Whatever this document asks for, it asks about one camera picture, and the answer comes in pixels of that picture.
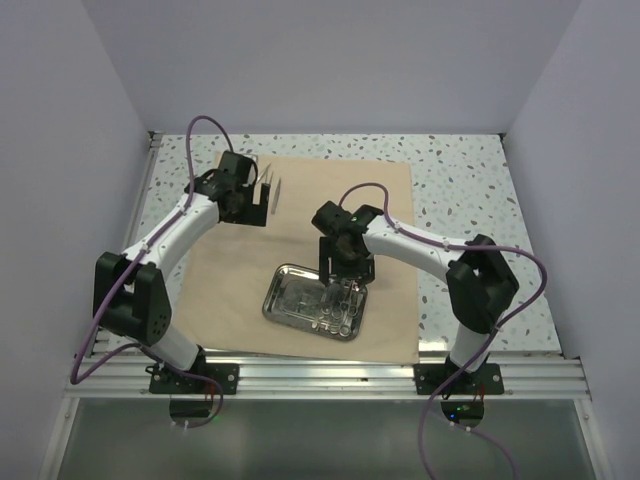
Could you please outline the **steel tweezers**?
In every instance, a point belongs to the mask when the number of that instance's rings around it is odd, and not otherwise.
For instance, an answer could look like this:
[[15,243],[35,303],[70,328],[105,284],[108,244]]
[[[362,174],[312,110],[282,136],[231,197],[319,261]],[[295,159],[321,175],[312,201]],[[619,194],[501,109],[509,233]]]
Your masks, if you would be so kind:
[[278,182],[276,184],[276,188],[273,194],[273,199],[271,201],[271,207],[270,207],[270,213],[271,215],[275,215],[276,211],[277,211],[277,206],[278,206],[278,202],[279,202],[279,198],[280,198],[280,192],[281,192],[281,184],[282,184],[282,179],[279,178]]
[[271,183],[271,178],[272,178],[273,174],[271,171],[271,165],[267,165],[263,171],[262,174],[262,183],[263,184],[270,184]]

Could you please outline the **steel scissors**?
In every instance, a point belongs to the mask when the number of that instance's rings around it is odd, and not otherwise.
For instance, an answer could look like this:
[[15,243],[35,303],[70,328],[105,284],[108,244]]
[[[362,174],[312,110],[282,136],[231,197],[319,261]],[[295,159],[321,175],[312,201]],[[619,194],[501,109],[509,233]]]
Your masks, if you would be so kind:
[[355,280],[331,283],[320,300],[318,330],[343,340],[350,339],[363,299],[363,290]]

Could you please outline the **steel instrument tray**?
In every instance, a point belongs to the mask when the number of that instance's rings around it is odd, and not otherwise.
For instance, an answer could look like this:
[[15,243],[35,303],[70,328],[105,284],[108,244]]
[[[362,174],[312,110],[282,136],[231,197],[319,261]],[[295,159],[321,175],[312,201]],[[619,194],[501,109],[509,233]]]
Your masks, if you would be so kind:
[[359,283],[364,299],[360,313],[355,319],[354,335],[350,339],[343,340],[318,330],[321,297],[331,283],[342,281],[331,280],[328,285],[324,285],[319,280],[317,271],[295,264],[283,264],[273,275],[262,307],[263,316],[271,322],[305,333],[340,342],[351,341],[359,334],[368,298],[367,288]]

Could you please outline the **beige cloth wrap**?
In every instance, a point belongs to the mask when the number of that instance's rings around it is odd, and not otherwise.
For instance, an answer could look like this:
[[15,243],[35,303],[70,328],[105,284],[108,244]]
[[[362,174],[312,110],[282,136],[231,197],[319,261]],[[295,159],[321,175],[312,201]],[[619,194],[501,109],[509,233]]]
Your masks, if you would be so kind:
[[311,224],[327,201],[380,207],[390,199],[400,221],[413,220],[411,170],[406,163],[265,156],[280,185],[275,214],[264,228],[219,224],[190,250],[172,324],[209,349],[314,359],[412,364],[419,357],[416,270],[375,260],[362,326],[342,342],[267,320],[262,305],[277,267],[317,268],[320,233]]

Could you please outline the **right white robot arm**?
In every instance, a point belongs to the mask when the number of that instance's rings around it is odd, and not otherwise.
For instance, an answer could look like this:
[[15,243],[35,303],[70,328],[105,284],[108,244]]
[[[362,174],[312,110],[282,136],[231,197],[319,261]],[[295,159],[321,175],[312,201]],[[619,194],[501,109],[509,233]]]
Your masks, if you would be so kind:
[[321,233],[319,279],[325,285],[372,283],[378,256],[445,282],[459,322],[445,361],[445,379],[461,393],[480,382],[480,368],[488,356],[485,343],[519,290],[513,271],[491,238],[477,235],[462,244],[449,244],[387,217],[381,209],[363,205],[351,213],[332,201],[317,210],[311,223]]

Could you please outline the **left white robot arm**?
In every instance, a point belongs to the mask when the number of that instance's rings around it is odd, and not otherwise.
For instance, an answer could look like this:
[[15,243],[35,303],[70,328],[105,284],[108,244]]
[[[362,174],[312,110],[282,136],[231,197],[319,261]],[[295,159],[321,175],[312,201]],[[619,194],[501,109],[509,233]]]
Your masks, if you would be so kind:
[[197,361],[201,348],[172,325],[166,280],[178,262],[220,223],[264,227],[270,186],[260,186],[254,203],[256,161],[232,151],[200,176],[191,175],[178,204],[134,245],[96,261],[94,322],[128,338],[160,362],[173,367],[172,379],[185,392],[201,390],[207,367]]

